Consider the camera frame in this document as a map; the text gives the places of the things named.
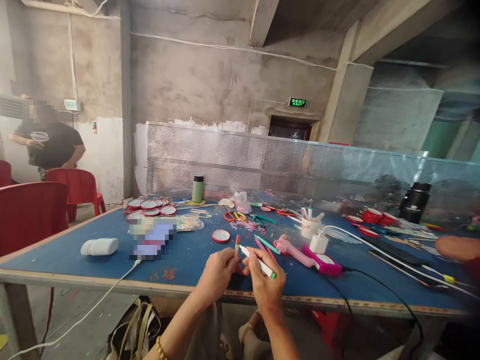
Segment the bag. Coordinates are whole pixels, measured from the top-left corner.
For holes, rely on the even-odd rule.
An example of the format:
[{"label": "bag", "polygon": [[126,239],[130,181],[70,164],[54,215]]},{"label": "bag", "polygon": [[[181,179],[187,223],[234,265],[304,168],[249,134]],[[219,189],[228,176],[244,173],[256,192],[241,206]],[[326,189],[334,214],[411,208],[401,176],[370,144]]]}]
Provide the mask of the bag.
[{"label": "bag", "polygon": [[235,202],[236,210],[242,214],[250,214],[252,212],[252,206],[250,205],[249,197],[245,191],[238,193],[235,191],[232,197]]},{"label": "bag", "polygon": [[108,337],[106,360],[141,360],[155,346],[160,318],[150,299],[139,297]]}]

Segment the hand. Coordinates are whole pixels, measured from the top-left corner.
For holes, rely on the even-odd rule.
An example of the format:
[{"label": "hand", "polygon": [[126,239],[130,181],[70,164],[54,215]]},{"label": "hand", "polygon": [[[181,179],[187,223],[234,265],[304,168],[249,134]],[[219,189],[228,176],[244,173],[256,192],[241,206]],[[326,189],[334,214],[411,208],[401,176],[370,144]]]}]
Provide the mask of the hand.
[{"label": "hand", "polygon": [[71,162],[66,162],[64,163],[62,166],[62,168],[74,168],[75,167],[75,164],[72,164]]},{"label": "hand", "polygon": [[240,257],[235,257],[235,250],[231,247],[211,254],[193,291],[197,301],[207,308],[220,299],[239,262]]},{"label": "hand", "polygon": [[[280,319],[283,316],[282,293],[287,276],[266,251],[249,246],[247,249],[250,256],[243,260],[243,263],[248,265],[243,272],[251,273],[253,295],[258,309],[265,322]],[[258,259],[273,270],[276,278],[272,279],[261,272]]]},{"label": "hand", "polygon": [[37,141],[37,140],[34,140],[34,139],[28,139],[26,141],[26,145],[29,148],[34,148],[34,149],[39,149],[39,150],[44,148],[44,145],[40,141]]}]

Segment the black t-shirt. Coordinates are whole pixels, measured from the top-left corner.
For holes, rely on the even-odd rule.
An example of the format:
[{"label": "black t-shirt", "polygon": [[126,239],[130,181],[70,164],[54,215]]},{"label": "black t-shirt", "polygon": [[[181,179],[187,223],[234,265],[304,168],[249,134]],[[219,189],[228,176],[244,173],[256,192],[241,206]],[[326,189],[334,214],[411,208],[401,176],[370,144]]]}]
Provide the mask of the black t-shirt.
[{"label": "black t-shirt", "polygon": [[84,144],[79,132],[62,122],[47,126],[24,123],[15,132],[43,144],[43,149],[28,147],[28,163],[45,169],[60,168],[74,154],[74,145]]}]

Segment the blue table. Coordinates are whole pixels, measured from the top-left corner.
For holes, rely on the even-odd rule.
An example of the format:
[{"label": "blue table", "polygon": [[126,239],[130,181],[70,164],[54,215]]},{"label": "blue table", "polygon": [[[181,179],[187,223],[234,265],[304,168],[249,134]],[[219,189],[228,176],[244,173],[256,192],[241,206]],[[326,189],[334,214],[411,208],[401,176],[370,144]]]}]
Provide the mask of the blue table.
[{"label": "blue table", "polygon": [[[159,259],[143,261],[114,291],[186,297],[197,284],[208,256],[225,247],[234,247],[233,239],[237,234],[241,236],[242,245],[257,246],[254,233],[245,229],[234,229],[225,221],[223,207],[211,206],[205,209],[213,215],[213,218],[202,219],[204,222],[202,230],[179,232],[162,250]],[[281,234],[287,234],[297,247],[301,247],[306,241],[300,235],[300,230],[294,227],[296,222],[293,220],[276,212],[262,212],[258,208],[253,208],[253,212],[279,222],[279,225],[274,225],[264,221],[267,230],[266,234],[262,235],[264,239],[273,242]],[[187,214],[189,210],[179,210],[178,213]],[[361,235],[348,220],[338,215],[327,214],[322,222]],[[211,234],[215,229],[229,231],[232,240],[223,244],[214,242]],[[87,290],[109,289],[134,263],[129,259],[129,254],[135,242],[128,231],[129,224],[123,209],[119,208],[0,258],[0,281],[3,283],[0,301],[5,307],[10,307],[12,312],[16,311],[12,301],[8,301],[9,284],[65,286]],[[98,238],[118,238],[118,250],[111,256],[82,256],[80,254],[82,244],[89,239]],[[443,274],[454,276],[462,282],[469,282],[456,263],[403,244],[394,245],[427,259],[433,268]],[[326,253],[343,266],[363,270],[389,284],[419,316],[434,319],[431,326],[435,329],[438,329],[440,323],[445,323],[445,318],[465,314],[467,301],[460,293],[455,291],[443,293],[424,288],[375,259],[368,254],[368,249],[365,244],[351,244],[333,239]],[[285,305],[310,310],[346,311],[346,304],[338,292],[314,270],[304,267],[291,256],[275,255],[275,257],[287,274],[283,294]],[[349,299],[354,314],[410,316],[392,293],[362,274],[344,273],[333,282]],[[221,300],[254,304],[251,277],[234,274]]]}]

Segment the green exit sign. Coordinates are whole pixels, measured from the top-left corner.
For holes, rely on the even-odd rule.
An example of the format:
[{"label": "green exit sign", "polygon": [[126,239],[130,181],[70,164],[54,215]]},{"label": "green exit sign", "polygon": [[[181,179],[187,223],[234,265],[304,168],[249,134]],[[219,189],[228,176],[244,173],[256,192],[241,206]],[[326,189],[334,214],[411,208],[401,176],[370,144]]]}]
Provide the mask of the green exit sign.
[{"label": "green exit sign", "polygon": [[293,106],[295,108],[306,108],[307,100],[291,97],[288,106]]}]

